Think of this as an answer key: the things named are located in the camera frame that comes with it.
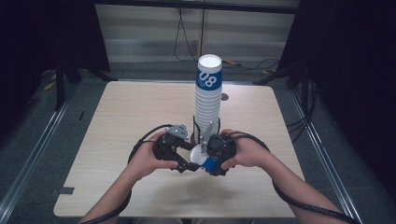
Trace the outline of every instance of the gray floor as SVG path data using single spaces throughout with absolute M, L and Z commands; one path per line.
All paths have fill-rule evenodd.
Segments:
M 113 63 L 113 77 L 123 79 L 194 80 L 196 62 L 174 63 Z M 239 72 L 224 68 L 225 81 L 246 82 L 259 80 L 265 75 L 261 70 Z M 95 108 L 106 83 L 88 72 L 72 95 L 63 118 L 45 147 L 30 181 L 16 204 L 8 223 L 76 223 L 77 218 L 56 217 L 52 209 L 57 197 L 51 196 L 53 189 L 61 187 L 78 152 L 79 145 L 90 124 Z M 56 103 L 55 89 L 43 91 L 50 80 L 43 78 L 31 103 L 26 106 L 15 129 L 0 143 L 0 195 L 5 195 L 22 166 L 28 159 L 40 135 L 44 132 Z M 269 84 L 278 100 L 285 123 L 300 117 L 286 89 L 286 79 L 276 79 Z M 361 216 L 363 223 L 396 223 L 396 206 L 376 180 L 370 168 L 351 148 L 337 129 L 326 105 L 318 98 L 313 123 L 318 130 L 335 168 L 347 192 Z M 305 179 L 316 189 L 338 203 L 332 185 L 324 173 L 310 138 L 306 133 L 294 144 Z M 256 219 L 255 223 L 296 223 L 294 218 Z

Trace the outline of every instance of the forearm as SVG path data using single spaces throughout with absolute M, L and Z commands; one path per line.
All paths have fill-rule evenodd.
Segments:
M 268 152 L 262 157 L 261 168 L 271 176 L 278 188 L 293 200 L 340 212 L 329 199 L 305 183 L 273 154 Z M 325 217 L 294 206 L 290 208 L 301 223 L 344 223 L 333 217 Z
M 126 199 L 138 178 L 124 170 L 102 198 L 82 218 L 79 223 L 95 219 L 116 210 Z M 117 217 L 111 218 L 106 223 L 116 223 Z

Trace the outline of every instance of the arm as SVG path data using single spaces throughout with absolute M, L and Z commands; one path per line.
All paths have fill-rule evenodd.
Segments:
M 149 141 L 157 141 L 164 133 L 154 134 Z M 117 180 L 102 196 L 102 198 L 93 206 L 93 208 L 79 221 L 83 223 L 88 220 L 101 217 L 114 211 L 122 204 L 134 184 L 146 175 L 151 174 L 156 169 L 176 168 L 176 161 L 159 161 L 154 157 L 152 152 L 153 143 L 144 143 L 134 154 L 134 157 L 122 171 Z M 113 217 L 106 223 L 116 223 L 118 217 Z
M 224 130 L 222 133 L 235 133 L 233 130 Z M 237 153 L 235 157 L 221 165 L 222 169 L 229 169 L 235 165 L 246 167 L 261 167 L 279 189 L 290 198 L 311 204 L 317 207 L 340 212 L 340 210 L 324 195 L 305 183 L 299 176 L 290 170 L 282 161 L 258 143 L 247 138 L 236 140 Z M 333 217 L 327 217 L 314 212 L 290 205 L 291 210 L 300 223 L 345 223 Z

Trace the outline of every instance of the hand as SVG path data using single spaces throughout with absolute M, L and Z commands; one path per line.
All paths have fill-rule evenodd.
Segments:
M 152 152 L 152 147 L 164 132 L 155 133 L 150 139 L 137 149 L 128 163 L 126 172 L 136 181 L 151 174 L 156 169 L 171 169 L 178 166 L 177 161 L 159 161 Z
M 231 137 L 235 137 L 237 135 L 241 135 L 238 131 L 234 131 L 231 129 L 226 129 L 221 131 L 220 134 L 230 134 Z M 262 163 L 266 155 L 270 152 L 264 149 L 255 141 L 248 138 L 240 138 L 235 141 L 236 143 L 236 155 L 225 161 L 221 168 L 226 170 L 234 167 L 235 165 L 243 165 L 246 167 L 259 166 L 262 168 Z

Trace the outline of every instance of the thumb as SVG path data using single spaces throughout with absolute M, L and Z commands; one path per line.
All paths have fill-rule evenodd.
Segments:
M 222 165 L 221 165 L 221 169 L 223 170 L 228 170 L 231 167 L 234 167 L 235 165 L 237 165 L 238 163 L 235 161 L 235 158 L 231 158 L 227 161 L 225 161 Z
M 176 167 L 178 167 L 177 161 L 158 161 L 157 162 L 157 169 L 158 168 L 171 169 L 171 168 L 176 168 Z

